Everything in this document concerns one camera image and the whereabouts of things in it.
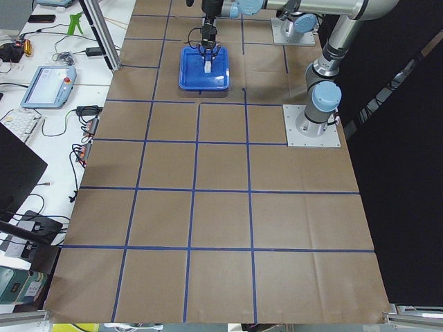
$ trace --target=black cable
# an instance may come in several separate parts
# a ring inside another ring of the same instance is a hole
[[[190,31],[189,31],[189,33],[188,33],[188,45],[189,45],[189,47],[191,47],[192,49],[197,49],[197,46],[192,46],[191,45],[191,41],[189,40],[189,38],[190,38],[190,36],[191,36],[191,33],[192,33],[192,31],[195,31],[195,30],[200,30],[201,31],[201,28],[200,27],[196,27],[196,28],[192,28]]]
[[[77,330],[81,331],[81,332],[90,332],[88,330],[82,329],[80,326],[78,326],[77,324],[71,324],[72,326],[74,326]]]
[[[7,112],[7,114],[5,114],[5,115],[0,119],[0,121],[2,121],[4,118],[6,118],[7,116],[9,116],[9,114],[10,114],[12,111],[14,111],[14,109],[10,109],[10,110]]]
[[[79,157],[77,156],[77,154],[75,153],[75,151],[71,151],[71,153],[69,154],[69,162],[71,164],[72,167],[72,172],[74,173],[74,180],[75,180],[75,190],[74,190],[74,195],[73,196],[68,196],[69,201],[72,203],[75,201],[75,199],[77,198],[78,195],[78,181],[77,181],[77,174],[75,173],[75,168],[74,168],[74,164],[72,162],[72,158],[71,156],[75,154],[75,157],[78,159]]]
[[[14,86],[21,86],[22,88],[28,88],[27,85],[18,84],[18,83],[0,83],[0,85],[14,85]]]
[[[26,241],[26,243],[19,243],[19,242],[14,242],[14,241],[7,240],[7,239],[0,240],[0,241],[3,241],[3,242],[9,242],[9,243],[13,243],[13,244],[19,244],[19,245],[26,245],[26,244],[29,243],[29,241]]]
[[[48,135],[46,133],[44,133],[44,124],[46,123],[46,119],[43,119],[43,123],[42,123],[42,135],[46,136],[46,137],[58,137],[63,135],[64,133],[66,133],[66,130],[68,130],[68,116],[69,114],[71,114],[72,112],[75,112],[75,109],[71,109],[68,113],[66,113],[66,115],[64,116],[64,129],[61,133],[56,133],[53,135]]]
[[[9,61],[9,69],[7,71],[0,71],[0,74],[7,74],[12,70],[12,61]]]
[[[35,31],[30,31],[30,32],[28,32],[28,33],[22,33],[22,34],[19,36],[19,39],[24,39],[24,37],[25,37],[26,35],[31,35],[31,34],[34,34],[34,33],[48,33],[48,32],[45,32],[45,31],[43,31],[43,30],[46,30],[46,29],[54,29],[54,28],[57,28],[58,26],[69,26],[69,25],[68,25],[68,24],[57,24],[57,25],[55,25],[55,26],[47,26],[47,27],[45,27],[45,28],[40,28],[40,29],[37,29],[37,30],[35,30]]]
[[[42,207],[40,208],[40,210],[39,210],[38,212],[36,212],[37,214],[40,214],[40,213],[43,211],[44,206],[45,206],[44,197],[43,197],[42,195],[39,195],[39,194],[29,194],[29,196],[37,196],[37,197],[39,197],[39,198],[42,199]],[[29,220],[31,220],[31,219],[17,219],[17,218],[15,218],[15,217],[12,217],[12,218],[13,218],[14,220],[16,220],[16,221],[21,221],[21,220],[29,221]]]
[[[35,215],[33,215],[33,214],[22,214],[22,213],[16,213],[16,212],[12,212],[12,211],[8,211],[8,210],[0,210],[1,212],[5,212],[5,213],[9,213],[9,214],[13,214],[13,215],[15,215],[15,216],[31,216],[32,218],[37,218],[38,216],[35,216]],[[40,216],[43,216],[43,217],[45,217],[45,218],[64,218],[64,219],[66,219],[66,220],[68,220],[68,221],[70,221],[71,219],[70,218],[68,218],[67,216],[62,216],[62,215],[60,215],[60,214],[51,214],[51,215],[46,215],[46,216],[44,216],[43,214],[42,215],[40,215]]]

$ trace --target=electronic device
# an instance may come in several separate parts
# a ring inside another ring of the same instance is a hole
[[[42,6],[69,7],[72,0],[37,0],[37,3]]]
[[[25,244],[50,245],[62,224],[27,211],[25,228],[10,223],[17,210],[42,177],[47,164],[18,137],[0,124],[0,232],[13,236],[12,241]]]
[[[55,21],[55,15],[30,15],[28,23],[53,23]]]
[[[29,145],[31,138],[43,123],[43,117],[32,110],[14,109],[8,112],[0,122],[23,143]]]
[[[41,272],[0,266],[0,304],[33,303],[47,279]]]
[[[59,109],[67,101],[76,77],[74,66],[40,66],[20,106],[25,109]]]

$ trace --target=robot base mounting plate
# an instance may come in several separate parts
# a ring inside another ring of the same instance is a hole
[[[284,126],[288,147],[341,147],[335,124],[328,126],[320,137],[307,137],[296,128],[296,118],[305,111],[305,105],[283,105]],[[334,121],[331,115],[329,122]]]
[[[274,17],[271,19],[272,36],[275,45],[315,46],[316,40],[312,33],[305,33],[301,38],[288,38],[282,34],[283,21]]]

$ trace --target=light blue robot cap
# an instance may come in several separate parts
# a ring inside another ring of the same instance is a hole
[[[328,113],[335,110],[341,101],[340,88],[331,81],[323,81],[314,87],[312,102],[322,112]]]

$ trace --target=grid square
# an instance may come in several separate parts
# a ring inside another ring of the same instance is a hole
[[[286,143],[282,107],[248,106],[249,142]]]
[[[95,141],[82,185],[135,187],[142,149],[141,142]]]
[[[303,149],[251,146],[253,190],[358,192],[346,146]]]
[[[314,248],[374,249],[360,196],[310,195],[306,204]]]
[[[217,41],[222,44],[242,43],[242,21],[240,19],[218,19]]]
[[[136,1],[133,15],[168,15],[170,2],[167,0]]]
[[[110,322],[122,258],[123,250],[63,248],[44,304],[51,320]]]
[[[154,103],[148,138],[150,140],[196,139],[197,105]]]
[[[81,189],[64,244],[123,246],[133,190]]]
[[[179,70],[164,70],[161,65],[154,100],[173,102],[194,102],[199,98],[198,91],[183,90],[179,87]]]
[[[185,278],[186,251],[128,250],[116,321],[181,322]]]
[[[200,144],[197,187],[199,189],[247,190],[246,146]]]
[[[250,248],[248,194],[197,192],[192,246]]]
[[[188,41],[188,33],[193,28],[201,28],[201,19],[197,17],[177,17],[173,16],[169,18],[168,29],[166,30],[166,39],[178,39],[182,42]],[[201,40],[201,34],[198,30],[192,31],[190,35],[191,40]]]
[[[188,246],[190,208],[190,192],[139,191],[129,244]]]
[[[246,96],[250,104],[291,104],[288,75],[247,71]]]
[[[383,322],[389,301],[374,253],[314,254],[325,323]]]
[[[246,142],[244,106],[203,104],[199,141]]]
[[[147,144],[140,186],[192,188],[195,144]]]
[[[192,252],[187,322],[253,322],[251,271],[249,252]]]
[[[186,45],[181,41],[165,41],[160,64],[161,76],[175,74],[180,71],[181,50],[184,47]]]
[[[159,66],[161,40],[125,39],[120,52],[122,63],[127,66]]]
[[[303,195],[253,194],[256,248],[312,249]]]
[[[312,253],[256,252],[255,276],[259,322],[322,322]]]
[[[271,21],[247,20],[243,21],[245,43],[273,44]]]
[[[163,39],[166,20],[166,17],[132,16],[126,38]]]
[[[196,1],[193,7],[187,7],[186,1],[172,0],[171,15],[176,17],[202,17],[204,14],[201,11],[201,1]]]
[[[107,99],[152,100],[157,69],[123,67],[114,73]]]
[[[282,46],[246,44],[244,46],[244,54],[247,71],[286,74]]]
[[[96,138],[144,140],[150,107],[150,102],[107,101]]]

